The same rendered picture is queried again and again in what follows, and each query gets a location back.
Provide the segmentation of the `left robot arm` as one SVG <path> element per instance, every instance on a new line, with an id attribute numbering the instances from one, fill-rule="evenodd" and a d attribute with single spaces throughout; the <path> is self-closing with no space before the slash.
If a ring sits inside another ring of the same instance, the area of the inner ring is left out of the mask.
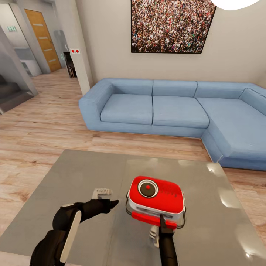
<path id="1" fill-rule="evenodd" d="M 61 206 L 53 218 L 53 230 L 49 230 L 35 247 L 30 266 L 65 266 L 79 224 L 101 213 L 108 214 L 118 201 L 98 195 L 112 194 L 111 189 L 95 188 L 89 202 Z"/>

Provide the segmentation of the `radio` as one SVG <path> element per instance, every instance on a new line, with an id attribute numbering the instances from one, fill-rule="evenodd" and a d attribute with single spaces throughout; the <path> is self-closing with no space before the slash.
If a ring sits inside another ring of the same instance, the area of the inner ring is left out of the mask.
<path id="1" fill-rule="evenodd" d="M 130 191 L 126 195 L 126 205 L 129 200 L 129 205 L 133 210 L 157 217 L 163 215 L 164 219 L 171 221 L 177 221 L 183 214 L 183 225 L 178 225 L 178 228 L 184 227 L 186 207 L 179 185 L 165 180 L 139 176 L 135 177 L 129 189 Z M 134 211 L 130 212 L 126 205 L 126 212 L 133 218 L 160 228 L 160 219 L 137 214 Z M 173 231 L 177 229 L 176 224 L 166 221 L 165 223 L 167 229 L 173 229 Z"/>

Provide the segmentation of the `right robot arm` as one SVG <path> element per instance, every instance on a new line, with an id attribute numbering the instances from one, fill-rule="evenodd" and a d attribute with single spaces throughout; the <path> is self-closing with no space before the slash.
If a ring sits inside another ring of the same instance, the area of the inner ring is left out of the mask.
<path id="1" fill-rule="evenodd" d="M 178 266 L 175 246 L 173 243 L 173 229 L 167 229 L 163 215 L 160 215 L 159 236 L 156 237 L 156 229 L 151 228 L 148 245 L 160 250 L 161 266 Z"/>

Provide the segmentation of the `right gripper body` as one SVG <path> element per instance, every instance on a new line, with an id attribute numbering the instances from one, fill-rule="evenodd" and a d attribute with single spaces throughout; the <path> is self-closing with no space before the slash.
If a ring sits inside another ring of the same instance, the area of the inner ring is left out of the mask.
<path id="1" fill-rule="evenodd" d="M 173 243 L 173 229 L 159 229 L 159 250 L 161 261 L 167 258 L 177 260 L 175 246 Z"/>

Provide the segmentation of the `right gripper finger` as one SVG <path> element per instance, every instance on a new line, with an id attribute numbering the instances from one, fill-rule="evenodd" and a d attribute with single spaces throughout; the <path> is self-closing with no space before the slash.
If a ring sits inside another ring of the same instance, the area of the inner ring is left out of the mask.
<path id="1" fill-rule="evenodd" d="M 160 215 L 160 228 L 166 228 L 167 229 L 167 226 L 166 226 L 166 223 L 164 221 L 164 218 L 163 218 L 163 215 Z"/>

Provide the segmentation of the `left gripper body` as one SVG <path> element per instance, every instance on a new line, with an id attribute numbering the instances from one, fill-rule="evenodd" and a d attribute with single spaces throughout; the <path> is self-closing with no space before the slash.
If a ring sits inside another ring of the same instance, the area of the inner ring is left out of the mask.
<path id="1" fill-rule="evenodd" d="M 91 199 L 89 202 L 92 206 L 92 215 L 90 218 L 93 218 L 101 213 L 108 214 L 111 211 L 110 199 Z"/>

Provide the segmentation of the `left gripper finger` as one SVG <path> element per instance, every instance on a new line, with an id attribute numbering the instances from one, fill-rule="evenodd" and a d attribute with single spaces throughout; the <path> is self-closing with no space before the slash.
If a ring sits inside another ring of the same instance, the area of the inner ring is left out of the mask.
<path id="1" fill-rule="evenodd" d="M 118 201 L 114 200 L 110 202 L 110 207 L 114 208 L 118 204 Z"/>

